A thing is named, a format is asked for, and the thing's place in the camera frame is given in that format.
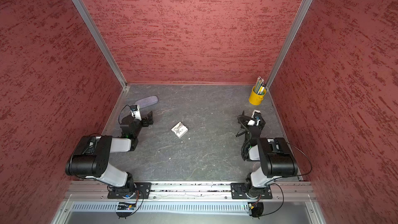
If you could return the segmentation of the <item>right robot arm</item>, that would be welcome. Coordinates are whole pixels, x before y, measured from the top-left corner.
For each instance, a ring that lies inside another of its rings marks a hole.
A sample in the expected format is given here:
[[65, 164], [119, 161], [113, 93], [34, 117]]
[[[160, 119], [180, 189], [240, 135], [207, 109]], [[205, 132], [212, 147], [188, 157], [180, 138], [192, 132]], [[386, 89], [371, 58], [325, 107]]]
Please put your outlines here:
[[241, 114], [237, 121], [244, 130], [237, 136], [245, 136], [241, 147], [242, 159], [260, 163], [260, 167], [246, 178], [244, 192], [248, 198], [265, 196], [274, 181], [298, 175], [296, 159], [286, 140], [261, 137], [265, 122], [260, 113], [256, 112], [252, 117]]

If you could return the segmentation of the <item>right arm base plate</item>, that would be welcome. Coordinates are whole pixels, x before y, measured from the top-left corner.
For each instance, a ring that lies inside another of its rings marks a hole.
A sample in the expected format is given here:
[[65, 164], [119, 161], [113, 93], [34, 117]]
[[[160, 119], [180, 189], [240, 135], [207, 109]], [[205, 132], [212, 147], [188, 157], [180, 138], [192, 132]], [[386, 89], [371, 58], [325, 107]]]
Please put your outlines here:
[[270, 187], [256, 188], [246, 183], [231, 183], [232, 199], [272, 199]]

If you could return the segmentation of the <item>white jewelry box lid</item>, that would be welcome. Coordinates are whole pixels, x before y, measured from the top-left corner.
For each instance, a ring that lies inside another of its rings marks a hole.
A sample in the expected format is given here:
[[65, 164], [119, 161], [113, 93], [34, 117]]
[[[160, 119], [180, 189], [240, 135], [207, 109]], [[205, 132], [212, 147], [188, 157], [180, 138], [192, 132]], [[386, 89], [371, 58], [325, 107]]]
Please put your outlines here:
[[188, 128], [182, 122], [178, 122], [171, 131], [180, 139], [188, 132]]

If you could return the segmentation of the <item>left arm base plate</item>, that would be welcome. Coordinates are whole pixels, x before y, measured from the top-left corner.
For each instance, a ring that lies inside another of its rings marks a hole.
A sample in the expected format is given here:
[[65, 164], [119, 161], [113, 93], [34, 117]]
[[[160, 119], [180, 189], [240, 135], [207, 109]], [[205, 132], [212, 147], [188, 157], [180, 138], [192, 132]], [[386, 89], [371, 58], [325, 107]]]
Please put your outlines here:
[[152, 183], [150, 182], [138, 182], [133, 183], [131, 187], [114, 187], [108, 186], [108, 199], [148, 199]]

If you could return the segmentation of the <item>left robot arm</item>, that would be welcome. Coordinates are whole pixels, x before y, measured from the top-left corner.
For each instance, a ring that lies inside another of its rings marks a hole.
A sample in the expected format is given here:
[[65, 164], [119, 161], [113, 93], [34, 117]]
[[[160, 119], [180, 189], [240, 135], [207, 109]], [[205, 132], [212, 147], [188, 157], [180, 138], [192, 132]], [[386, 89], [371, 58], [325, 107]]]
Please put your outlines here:
[[139, 117], [138, 111], [135, 111], [121, 120], [122, 134], [119, 138], [110, 135], [83, 136], [66, 164], [66, 175], [106, 184], [109, 199], [148, 199], [151, 183], [135, 183], [132, 174], [111, 165], [109, 157], [112, 153], [134, 151], [141, 129], [152, 124], [153, 112]]

